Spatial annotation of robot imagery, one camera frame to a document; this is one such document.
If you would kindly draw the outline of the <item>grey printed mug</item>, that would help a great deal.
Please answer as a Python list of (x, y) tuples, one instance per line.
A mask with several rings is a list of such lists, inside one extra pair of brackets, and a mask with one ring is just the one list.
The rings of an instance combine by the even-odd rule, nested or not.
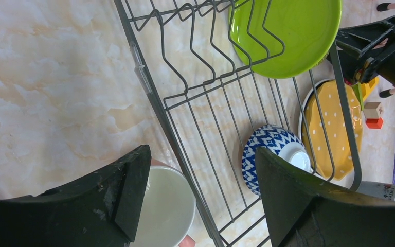
[(395, 201), (395, 184), (362, 181), (357, 192), (368, 196)]

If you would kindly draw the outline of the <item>yellow dotted plate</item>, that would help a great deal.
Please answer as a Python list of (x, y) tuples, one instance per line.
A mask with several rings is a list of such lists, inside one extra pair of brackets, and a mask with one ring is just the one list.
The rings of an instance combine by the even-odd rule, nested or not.
[(335, 80), (317, 84), (304, 101), (299, 129), (312, 166), (340, 181), (353, 170), (345, 120)]

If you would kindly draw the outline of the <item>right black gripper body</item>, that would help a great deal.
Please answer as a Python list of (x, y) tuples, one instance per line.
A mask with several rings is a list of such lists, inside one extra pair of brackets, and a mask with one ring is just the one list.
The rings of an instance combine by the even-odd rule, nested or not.
[(380, 75), (395, 87), (395, 15), (341, 28), (336, 36), (343, 78), (350, 85)]

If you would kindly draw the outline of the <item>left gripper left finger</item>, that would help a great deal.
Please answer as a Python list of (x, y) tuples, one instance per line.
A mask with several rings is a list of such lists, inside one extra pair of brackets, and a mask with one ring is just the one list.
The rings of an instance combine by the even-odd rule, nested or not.
[(0, 200), (0, 246), (129, 246), (151, 166), (141, 145), (38, 196)]

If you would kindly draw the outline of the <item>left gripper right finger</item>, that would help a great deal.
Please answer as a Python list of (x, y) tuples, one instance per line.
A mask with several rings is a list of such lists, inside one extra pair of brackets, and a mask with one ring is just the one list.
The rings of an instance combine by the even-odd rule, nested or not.
[(332, 184), (256, 151), (272, 246), (395, 246), (395, 201)]

